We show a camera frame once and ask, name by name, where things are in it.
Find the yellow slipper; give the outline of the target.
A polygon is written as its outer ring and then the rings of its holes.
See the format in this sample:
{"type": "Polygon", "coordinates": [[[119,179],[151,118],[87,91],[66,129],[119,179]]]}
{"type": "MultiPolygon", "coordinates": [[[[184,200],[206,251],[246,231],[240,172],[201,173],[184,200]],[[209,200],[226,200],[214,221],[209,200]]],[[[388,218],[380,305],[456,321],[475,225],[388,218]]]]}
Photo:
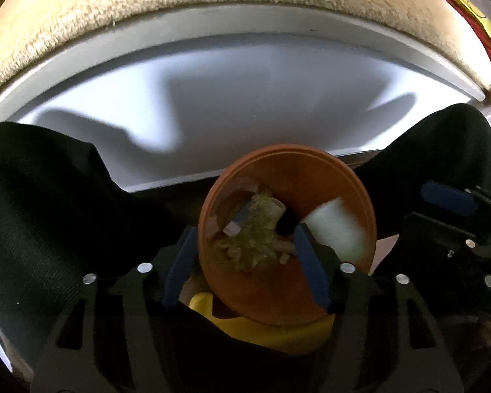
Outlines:
{"type": "Polygon", "coordinates": [[[189,307],[236,340],[292,355],[307,354],[322,346],[330,338],[335,319],[329,315],[304,326],[276,327],[243,317],[217,318],[213,315],[213,298],[210,292],[195,294],[189,307]]]}

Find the olive green hair clip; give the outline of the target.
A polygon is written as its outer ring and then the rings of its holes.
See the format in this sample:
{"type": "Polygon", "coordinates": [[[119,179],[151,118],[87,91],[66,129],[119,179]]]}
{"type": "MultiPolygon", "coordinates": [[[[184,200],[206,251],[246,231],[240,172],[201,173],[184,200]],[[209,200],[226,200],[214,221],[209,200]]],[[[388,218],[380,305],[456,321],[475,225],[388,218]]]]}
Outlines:
{"type": "Polygon", "coordinates": [[[275,247],[278,220],[285,207],[278,205],[271,191],[254,194],[244,206],[244,215],[236,216],[236,234],[217,240],[213,249],[227,258],[227,264],[235,271],[259,272],[278,264],[283,251],[275,247]]]}

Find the person's black trousers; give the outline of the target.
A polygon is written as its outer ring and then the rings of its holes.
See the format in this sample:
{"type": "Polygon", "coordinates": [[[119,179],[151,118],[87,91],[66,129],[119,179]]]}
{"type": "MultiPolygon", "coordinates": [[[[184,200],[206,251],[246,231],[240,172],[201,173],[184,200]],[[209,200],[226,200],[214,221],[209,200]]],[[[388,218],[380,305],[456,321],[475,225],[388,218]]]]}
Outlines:
{"type": "MultiPolygon", "coordinates": [[[[397,237],[374,275],[411,286],[463,382],[491,392],[491,322],[435,309],[420,285],[410,213],[429,182],[491,193],[491,127],[470,105],[429,115],[356,169],[381,238],[397,237]]],[[[0,334],[31,385],[58,320],[86,280],[117,282],[184,233],[189,187],[128,194],[96,148],[35,126],[0,123],[0,334]]],[[[235,340],[181,303],[154,322],[167,392],[320,392],[329,340],[303,356],[235,340]]]]}

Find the orange trash bin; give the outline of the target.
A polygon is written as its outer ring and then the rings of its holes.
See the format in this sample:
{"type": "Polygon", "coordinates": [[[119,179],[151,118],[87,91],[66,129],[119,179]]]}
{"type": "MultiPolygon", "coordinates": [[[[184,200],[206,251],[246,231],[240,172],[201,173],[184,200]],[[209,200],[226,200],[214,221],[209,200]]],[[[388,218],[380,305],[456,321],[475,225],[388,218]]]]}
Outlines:
{"type": "Polygon", "coordinates": [[[306,145],[270,145],[246,154],[218,177],[198,221],[198,254],[215,295],[234,313],[268,326],[306,325],[327,312],[313,299],[294,243],[295,228],[318,206],[342,198],[367,235],[364,258],[351,263],[367,274],[376,248],[376,220],[367,190],[341,159],[306,145]],[[254,194],[272,193],[285,207],[275,228],[280,262],[259,272],[235,271],[214,243],[236,234],[233,219],[244,215],[254,194]]]}

